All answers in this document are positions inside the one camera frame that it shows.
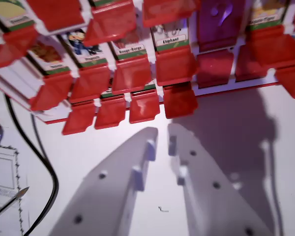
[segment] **paper sheet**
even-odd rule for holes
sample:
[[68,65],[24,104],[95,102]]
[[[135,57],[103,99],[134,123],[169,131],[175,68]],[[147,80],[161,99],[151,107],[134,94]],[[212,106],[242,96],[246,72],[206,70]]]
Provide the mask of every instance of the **paper sheet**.
[[[18,151],[0,146],[0,207],[26,187],[25,172],[20,168]],[[0,236],[22,236],[28,228],[26,196],[0,215]]]

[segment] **cartoon character illustration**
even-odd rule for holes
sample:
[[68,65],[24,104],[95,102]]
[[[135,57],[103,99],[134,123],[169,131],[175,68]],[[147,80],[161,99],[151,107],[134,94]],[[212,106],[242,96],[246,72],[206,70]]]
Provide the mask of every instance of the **cartoon character illustration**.
[[37,41],[31,48],[32,51],[37,57],[42,59],[44,62],[61,62],[61,56],[56,51],[53,46],[45,45],[40,41]]
[[281,0],[255,0],[253,4],[253,15],[252,18],[260,18],[264,16],[275,15],[277,12],[284,7],[285,1]]
[[67,32],[66,35],[76,55],[82,55],[83,50],[85,50],[89,55],[95,55],[102,52],[98,45],[91,47],[84,46],[83,40],[85,38],[85,33],[82,29],[77,29],[74,32]]
[[24,7],[17,0],[1,0],[0,16],[12,19],[26,14]]
[[141,40],[141,38],[142,30],[140,29],[140,27],[137,26],[134,30],[129,32],[124,38],[113,41],[113,43],[118,48],[125,48],[127,44],[138,43]]
[[152,28],[153,32],[157,32],[159,35],[165,34],[166,38],[178,36],[183,24],[181,21],[175,21],[164,25],[156,25]]

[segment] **pencil tip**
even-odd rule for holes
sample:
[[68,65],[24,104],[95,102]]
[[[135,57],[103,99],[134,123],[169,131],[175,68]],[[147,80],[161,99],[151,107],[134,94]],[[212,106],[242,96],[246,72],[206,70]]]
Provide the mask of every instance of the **pencil tip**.
[[26,188],[20,190],[20,191],[17,193],[17,196],[16,196],[16,197],[17,197],[18,199],[21,198],[21,197],[23,197],[24,194],[26,194],[26,192],[28,191],[29,188],[30,188],[30,187],[26,187]]

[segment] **black wire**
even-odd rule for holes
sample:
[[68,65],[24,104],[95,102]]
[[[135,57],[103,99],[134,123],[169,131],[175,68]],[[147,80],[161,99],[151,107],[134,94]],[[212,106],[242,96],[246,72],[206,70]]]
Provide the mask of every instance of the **black wire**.
[[6,103],[7,103],[10,115],[11,115],[13,121],[14,121],[14,124],[15,124],[16,128],[20,132],[20,134],[23,137],[24,141],[29,145],[29,147],[37,155],[39,160],[46,167],[46,169],[50,173],[50,175],[52,177],[52,180],[53,180],[53,190],[52,190],[52,193],[50,195],[50,198],[49,198],[47,204],[45,205],[44,209],[42,210],[41,214],[38,216],[38,218],[35,220],[35,222],[32,224],[32,226],[29,228],[29,230],[24,234],[24,236],[28,236],[35,229],[35,227],[42,221],[42,219],[49,212],[50,208],[53,206],[53,204],[55,202],[55,199],[57,197],[57,194],[58,194],[59,182],[58,182],[57,175],[56,175],[52,165],[50,164],[50,162],[49,162],[49,160],[48,160],[48,158],[46,156],[45,150],[44,150],[44,148],[43,148],[43,146],[41,144],[40,138],[38,136],[37,128],[36,128],[36,123],[35,122],[33,123],[33,127],[35,127],[34,130],[35,130],[35,134],[36,134],[36,137],[37,137],[37,140],[38,140],[38,144],[39,144],[42,152],[44,153],[45,157],[43,157],[39,153],[39,151],[35,148],[35,146],[31,143],[31,141],[28,139],[28,137],[24,133],[23,129],[21,128],[21,126],[20,126],[20,124],[19,124],[19,122],[18,122],[18,120],[17,120],[17,118],[15,116],[15,113],[14,113],[14,110],[13,110],[13,107],[12,107],[12,104],[11,104],[11,100],[6,94],[5,94],[5,99],[6,99]]

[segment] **white table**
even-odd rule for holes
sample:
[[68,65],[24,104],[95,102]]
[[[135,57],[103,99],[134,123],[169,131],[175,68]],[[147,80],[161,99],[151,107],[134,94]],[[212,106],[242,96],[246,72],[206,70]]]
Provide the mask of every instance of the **white table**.
[[[295,236],[295,100],[281,86],[271,86],[215,94],[198,101],[199,109],[193,116],[168,120],[161,105],[161,113],[153,121],[129,124],[127,112],[126,119],[118,127],[95,130],[90,126],[84,133],[69,136],[61,134],[64,123],[46,125],[37,121],[60,188],[54,206],[32,235],[48,235],[82,178],[134,133],[152,126],[159,129],[156,161],[149,166],[145,192],[138,194],[130,235],[187,236],[183,190],[176,184],[167,154],[167,125],[177,122],[200,138],[242,196],[270,225],[273,201],[269,196],[268,167],[271,155],[264,140],[274,138],[273,177],[283,230],[285,235]],[[13,106],[25,132],[38,146],[30,113],[16,103]],[[0,124],[4,128],[14,128],[1,92]],[[21,137],[4,137],[1,144],[10,145],[9,142],[27,149]],[[50,196],[52,182],[32,151],[27,149],[24,153],[27,154],[30,186],[27,199],[33,222]],[[169,213],[161,213],[159,206]]]

